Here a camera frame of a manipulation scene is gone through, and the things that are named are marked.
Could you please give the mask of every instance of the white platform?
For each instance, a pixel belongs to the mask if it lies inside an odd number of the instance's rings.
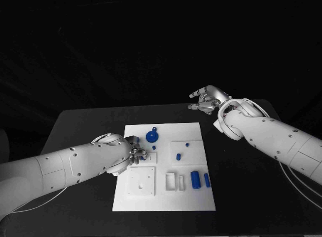
[[[148,143],[145,135],[148,131],[152,130],[152,127],[157,127],[158,140],[155,143]],[[198,146],[200,143],[191,144],[192,141],[201,141],[198,123],[126,125],[123,137],[132,135],[139,137],[139,145],[146,149],[146,152],[157,153],[157,163],[151,162],[148,164],[148,162],[141,162],[141,165],[129,166],[126,171],[118,176],[112,211],[214,211],[215,206],[211,187],[207,188],[204,183],[204,173],[208,173],[208,169],[205,155],[203,156],[201,154],[201,151],[204,151],[203,144],[201,148],[197,147],[198,150],[194,155],[204,158],[204,160],[201,159],[198,161],[200,164],[174,165],[171,161],[171,142],[184,142],[184,144],[188,142],[190,146],[184,147],[187,150],[182,152],[192,150],[194,147]],[[131,191],[129,175],[132,174],[129,170],[138,167],[154,167],[154,194],[131,196],[128,194]],[[192,189],[191,187],[191,171],[198,171],[200,173],[200,189]],[[175,191],[165,190],[165,173],[175,174]],[[178,176],[182,176],[182,191],[178,191]],[[144,185],[144,179],[139,183],[134,183],[134,187],[145,187]]]

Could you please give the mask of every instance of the robot finger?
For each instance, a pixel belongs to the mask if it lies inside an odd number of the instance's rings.
[[[195,96],[201,94],[205,94],[205,92],[207,92],[207,87],[203,87],[200,90],[197,90],[195,92],[190,94],[190,98],[194,98]]]
[[[198,110],[198,104],[191,104],[188,105],[190,110]]]

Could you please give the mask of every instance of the blue object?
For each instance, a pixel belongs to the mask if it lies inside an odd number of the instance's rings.
[[[145,139],[148,142],[155,142],[158,139],[158,133],[155,131],[157,131],[157,128],[152,127],[152,131],[146,133]]]
[[[205,186],[207,186],[207,188],[208,188],[208,187],[210,187],[208,174],[204,174],[204,180],[205,180]]]
[[[191,186],[194,189],[201,188],[201,183],[200,183],[200,175],[197,171],[191,172]]]

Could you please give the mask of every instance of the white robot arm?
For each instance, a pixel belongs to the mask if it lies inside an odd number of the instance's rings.
[[[0,164],[0,220],[47,193],[105,172],[119,175],[141,157],[138,138],[108,133],[92,143]]]
[[[244,137],[256,149],[322,185],[322,140],[264,117],[249,100],[233,99],[213,85],[190,95],[195,96],[200,96],[198,104],[188,105],[188,109],[210,115],[218,107],[214,122],[218,131],[233,140]]]

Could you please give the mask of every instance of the table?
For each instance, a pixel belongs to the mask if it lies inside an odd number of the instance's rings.
[[[254,100],[279,119],[266,100]],[[63,111],[42,154],[123,134],[126,124],[200,122],[215,211],[112,212],[116,177],[102,174],[70,186],[37,209],[11,214],[7,237],[322,235],[322,211],[293,189],[277,162],[244,139],[234,141],[187,104]],[[57,192],[34,199],[26,209]]]

